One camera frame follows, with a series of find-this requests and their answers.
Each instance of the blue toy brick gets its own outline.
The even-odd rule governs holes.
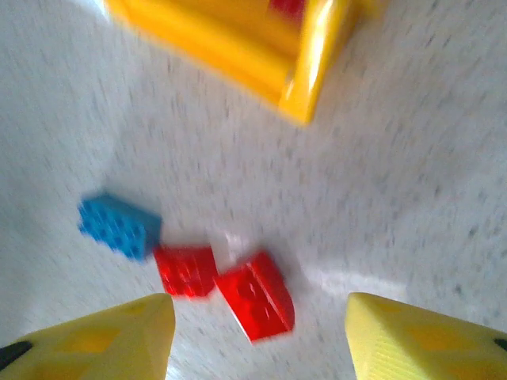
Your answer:
[[[83,199],[79,214],[82,234],[128,259],[144,260],[160,242],[162,218],[108,193]]]

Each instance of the red lego brick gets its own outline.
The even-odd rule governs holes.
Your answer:
[[[267,252],[260,251],[217,277],[215,283],[250,341],[294,328],[291,295]]]
[[[154,250],[162,285],[170,295],[205,297],[215,287],[212,247],[159,246]]]
[[[269,8],[282,13],[286,18],[297,21],[299,24],[303,21],[304,6],[306,0],[271,0]]]

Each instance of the plastic toy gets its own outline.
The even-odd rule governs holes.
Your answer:
[[[358,380],[507,379],[507,334],[371,294],[349,296]]]
[[[206,297],[215,287],[212,247],[160,246],[154,250],[162,285],[170,295]]]
[[[265,251],[219,276],[215,282],[250,341],[294,328],[291,295]]]
[[[105,0],[111,14],[311,121],[331,59],[385,0]]]
[[[82,234],[128,259],[144,260],[158,245],[162,219],[108,193],[86,198],[79,207]]]
[[[174,324],[153,294],[32,332],[0,350],[0,380],[163,380]]]

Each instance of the yellow triangular piece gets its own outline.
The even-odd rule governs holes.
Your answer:
[[[507,334],[372,294],[349,296],[358,380],[507,380]]]
[[[161,380],[174,327],[171,297],[153,294],[23,336],[33,347],[0,380]]]

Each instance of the yellow plastic toy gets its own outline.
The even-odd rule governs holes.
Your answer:
[[[153,294],[33,332],[2,349],[0,380],[161,380],[174,324],[171,297]]]
[[[358,380],[506,380],[507,334],[371,294],[349,296]]]
[[[273,2],[303,2],[301,25]],[[311,121],[324,73],[361,14],[386,0],[105,0],[111,14]]]

